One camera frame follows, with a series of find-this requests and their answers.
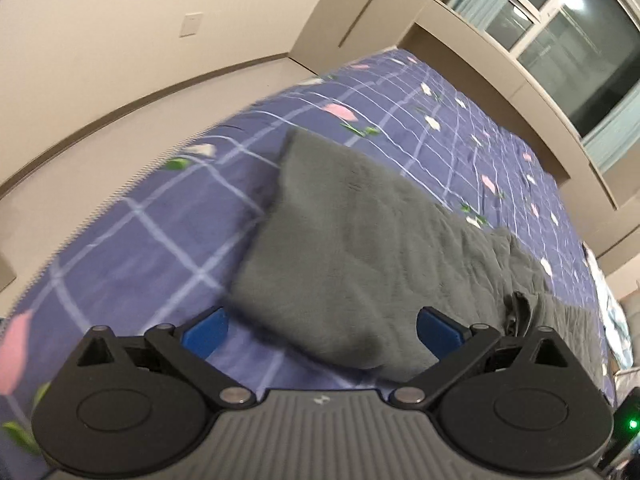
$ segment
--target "floor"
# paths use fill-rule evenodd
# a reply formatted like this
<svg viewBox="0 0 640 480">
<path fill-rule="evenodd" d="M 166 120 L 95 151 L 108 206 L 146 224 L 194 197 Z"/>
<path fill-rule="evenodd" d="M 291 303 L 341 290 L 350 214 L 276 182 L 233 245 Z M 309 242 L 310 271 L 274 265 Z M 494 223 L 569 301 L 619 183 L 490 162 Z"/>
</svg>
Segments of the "floor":
<svg viewBox="0 0 640 480">
<path fill-rule="evenodd" d="M 25 179 L 0 200 L 0 253 L 17 275 L 0 292 L 0 317 L 65 239 L 145 164 L 312 75 L 281 59 L 205 81 L 109 124 Z"/>
</svg>

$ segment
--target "blue plaid bedsheet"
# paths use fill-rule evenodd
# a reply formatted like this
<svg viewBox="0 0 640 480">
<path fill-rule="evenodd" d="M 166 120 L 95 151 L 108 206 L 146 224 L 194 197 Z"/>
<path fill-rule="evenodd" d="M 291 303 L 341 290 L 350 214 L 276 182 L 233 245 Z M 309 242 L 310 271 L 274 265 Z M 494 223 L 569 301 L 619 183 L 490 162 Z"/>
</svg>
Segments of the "blue plaid bedsheet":
<svg viewBox="0 0 640 480">
<path fill-rule="evenodd" d="M 225 304 L 274 197 L 292 126 L 366 153 L 478 228 L 508 227 L 542 262 L 558 298 L 597 310 L 580 240 L 535 154 L 435 70 L 393 50 L 303 82 L 210 129 L 58 253 L 19 303 L 0 348 L 0 368 L 12 368 L 0 379 L 0 422 L 28 428 L 36 389 L 92 325 L 140 334 Z M 605 364 L 602 330 L 598 336 Z M 390 387 L 369 373 L 315 362 L 233 316 L 209 361 L 258 396 L 269 387 Z M 4 433 L 0 457 L 15 479 L 46 471 L 40 457 Z"/>
</svg>

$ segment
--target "pink flower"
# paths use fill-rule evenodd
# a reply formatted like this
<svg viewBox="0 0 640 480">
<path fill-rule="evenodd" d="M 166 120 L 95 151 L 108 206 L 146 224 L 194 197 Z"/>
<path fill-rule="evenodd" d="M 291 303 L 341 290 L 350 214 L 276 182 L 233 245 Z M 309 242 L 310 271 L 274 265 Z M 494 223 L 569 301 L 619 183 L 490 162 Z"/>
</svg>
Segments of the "pink flower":
<svg viewBox="0 0 640 480">
<path fill-rule="evenodd" d="M 337 105 L 335 103 L 331 103 L 330 105 L 327 105 L 325 107 L 322 108 L 322 110 L 324 110 L 325 112 L 329 112 L 330 114 L 335 115 L 336 117 L 340 117 L 341 119 L 344 119 L 345 121 L 357 121 L 358 118 L 353 114 L 353 112 L 351 110 L 349 110 L 348 108 L 342 106 L 342 105 Z"/>
<path fill-rule="evenodd" d="M 495 184 L 491 182 L 491 179 L 488 176 L 483 175 L 482 182 L 484 182 L 484 185 L 487 186 L 493 194 L 495 194 Z"/>
<path fill-rule="evenodd" d="M 11 395 L 24 374 L 32 316 L 31 310 L 15 316 L 4 333 L 0 344 L 0 395 Z"/>
</svg>

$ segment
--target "white switch plate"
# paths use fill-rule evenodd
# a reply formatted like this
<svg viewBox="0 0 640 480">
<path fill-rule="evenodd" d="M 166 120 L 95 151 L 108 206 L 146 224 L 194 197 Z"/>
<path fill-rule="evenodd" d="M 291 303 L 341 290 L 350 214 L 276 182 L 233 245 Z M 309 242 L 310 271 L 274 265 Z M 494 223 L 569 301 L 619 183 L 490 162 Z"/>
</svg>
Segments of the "white switch plate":
<svg viewBox="0 0 640 480">
<path fill-rule="evenodd" d="M 193 14 L 185 14 L 182 20 L 182 27 L 180 28 L 180 37 L 192 36 L 198 32 L 200 23 L 202 23 L 201 12 L 194 12 Z"/>
</svg>

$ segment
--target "gray fabric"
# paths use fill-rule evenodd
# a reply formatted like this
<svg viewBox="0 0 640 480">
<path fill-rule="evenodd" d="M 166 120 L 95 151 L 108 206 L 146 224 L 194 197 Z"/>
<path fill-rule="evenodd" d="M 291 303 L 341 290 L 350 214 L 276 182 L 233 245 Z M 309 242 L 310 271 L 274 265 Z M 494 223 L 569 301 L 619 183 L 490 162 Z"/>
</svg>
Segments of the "gray fabric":
<svg viewBox="0 0 640 480">
<path fill-rule="evenodd" d="M 416 335 L 423 306 L 503 330 L 504 298 L 539 293 L 540 320 L 572 348 L 594 347 L 580 355 L 601 384 L 594 325 L 569 330 L 591 314 L 548 295 L 542 266 L 507 230 L 478 229 L 354 150 L 291 136 L 280 195 L 232 287 L 247 316 L 316 358 L 405 381 L 437 361 Z"/>
</svg>

